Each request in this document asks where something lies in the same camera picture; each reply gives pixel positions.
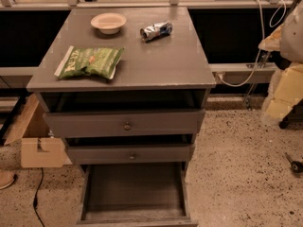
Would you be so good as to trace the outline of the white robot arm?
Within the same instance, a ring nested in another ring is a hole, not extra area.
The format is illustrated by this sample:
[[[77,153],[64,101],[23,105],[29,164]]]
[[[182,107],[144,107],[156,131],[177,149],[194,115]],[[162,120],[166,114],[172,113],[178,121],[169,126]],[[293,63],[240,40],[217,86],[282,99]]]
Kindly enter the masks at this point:
[[[303,100],[303,1],[258,47],[277,54],[277,70],[261,108],[262,121],[275,125]]]

